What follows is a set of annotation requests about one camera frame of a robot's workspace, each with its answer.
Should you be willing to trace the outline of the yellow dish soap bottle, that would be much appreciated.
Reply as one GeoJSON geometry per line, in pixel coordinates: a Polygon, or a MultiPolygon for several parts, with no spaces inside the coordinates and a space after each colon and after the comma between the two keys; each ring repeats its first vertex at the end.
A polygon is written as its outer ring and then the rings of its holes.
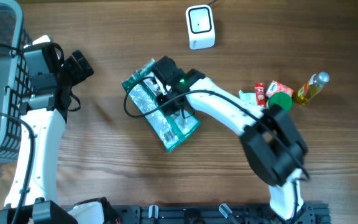
{"type": "Polygon", "coordinates": [[[293,97],[294,102],[299,105],[309,103],[329,81],[330,76],[327,72],[320,72],[312,75],[311,78],[296,92],[293,97]]]}

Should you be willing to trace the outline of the red white tissue box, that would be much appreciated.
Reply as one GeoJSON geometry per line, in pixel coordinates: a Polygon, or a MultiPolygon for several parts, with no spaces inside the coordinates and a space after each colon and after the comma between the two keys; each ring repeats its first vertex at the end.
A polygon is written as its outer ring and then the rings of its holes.
{"type": "Polygon", "coordinates": [[[291,88],[289,88],[286,85],[284,85],[280,82],[277,82],[275,80],[273,80],[271,82],[271,84],[268,86],[268,88],[265,92],[265,95],[267,98],[270,98],[274,94],[280,93],[280,92],[286,93],[289,97],[292,97],[292,95],[293,95],[293,90],[291,88]]]}

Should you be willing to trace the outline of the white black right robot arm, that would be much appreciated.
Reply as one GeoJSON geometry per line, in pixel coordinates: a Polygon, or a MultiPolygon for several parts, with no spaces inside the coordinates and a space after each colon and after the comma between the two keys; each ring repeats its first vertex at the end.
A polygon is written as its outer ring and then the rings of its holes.
{"type": "Polygon", "coordinates": [[[295,223],[303,206],[300,182],[308,147],[289,114],[278,105],[254,106],[223,90],[198,70],[184,72],[164,56],[152,66],[163,92],[157,102],[165,115],[188,106],[210,115],[239,137],[250,168],[270,191],[270,208],[295,223]]]}

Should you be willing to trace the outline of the green gloves package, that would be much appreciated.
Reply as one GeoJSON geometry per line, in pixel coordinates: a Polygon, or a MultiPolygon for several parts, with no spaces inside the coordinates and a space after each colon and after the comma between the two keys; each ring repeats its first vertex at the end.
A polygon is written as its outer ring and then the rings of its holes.
{"type": "MultiPolygon", "coordinates": [[[[152,71],[155,65],[156,61],[151,59],[121,83],[128,94],[127,98],[132,100],[141,113],[157,108],[157,96],[166,92],[152,71]]],[[[187,110],[177,111],[170,116],[165,116],[162,110],[158,110],[145,118],[162,141],[167,152],[173,151],[187,140],[201,124],[187,110]]]]}

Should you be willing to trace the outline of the green lidded small jar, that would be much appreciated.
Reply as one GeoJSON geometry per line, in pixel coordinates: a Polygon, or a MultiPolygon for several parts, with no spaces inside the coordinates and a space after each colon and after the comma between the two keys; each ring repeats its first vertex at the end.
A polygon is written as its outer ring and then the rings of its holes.
{"type": "Polygon", "coordinates": [[[285,111],[290,111],[293,106],[293,100],[288,94],[278,92],[273,94],[267,101],[267,108],[271,108],[274,105],[282,107],[285,111]]]}

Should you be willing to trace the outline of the teal wet wipes pack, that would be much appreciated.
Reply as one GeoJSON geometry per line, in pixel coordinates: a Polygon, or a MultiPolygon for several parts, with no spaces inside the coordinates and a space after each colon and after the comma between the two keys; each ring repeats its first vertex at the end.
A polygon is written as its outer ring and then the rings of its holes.
{"type": "Polygon", "coordinates": [[[239,98],[247,104],[257,106],[256,93],[244,93],[239,90],[239,98]]]}

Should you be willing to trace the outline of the red coffee stick sachet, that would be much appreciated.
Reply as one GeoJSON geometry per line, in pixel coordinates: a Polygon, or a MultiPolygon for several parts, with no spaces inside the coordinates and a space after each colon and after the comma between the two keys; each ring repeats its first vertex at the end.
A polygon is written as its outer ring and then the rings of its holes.
{"type": "Polygon", "coordinates": [[[255,84],[255,95],[256,95],[256,102],[257,105],[266,107],[266,100],[265,100],[265,85],[263,83],[256,83],[255,84]]]}

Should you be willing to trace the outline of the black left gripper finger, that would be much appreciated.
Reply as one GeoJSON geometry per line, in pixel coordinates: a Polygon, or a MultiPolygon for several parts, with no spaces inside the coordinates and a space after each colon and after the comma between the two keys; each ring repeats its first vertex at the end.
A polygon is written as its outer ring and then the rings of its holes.
{"type": "Polygon", "coordinates": [[[83,69],[73,57],[65,59],[63,67],[69,84],[77,85],[85,80],[83,69]]]}
{"type": "Polygon", "coordinates": [[[77,80],[86,80],[88,77],[94,74],[92,66],[89,64],[85,56],[80,50],[76,50],[72,53],[75,59],[75,78],[77,80]]]}

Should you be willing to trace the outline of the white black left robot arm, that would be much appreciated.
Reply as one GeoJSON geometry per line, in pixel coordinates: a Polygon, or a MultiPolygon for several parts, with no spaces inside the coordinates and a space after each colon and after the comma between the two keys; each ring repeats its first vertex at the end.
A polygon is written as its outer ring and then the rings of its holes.
{"type": "Polygon", "coordinates": [[[21,146],[0,223],[119,223],[120,215],[104,197],[80,202],[70,211],[57,200],[58,150],[74,98],[71,88],[93,69],[79,50],[65,58],[47,35],[26,45],[24,55],[34,92],[19,105],[21,146]]]}

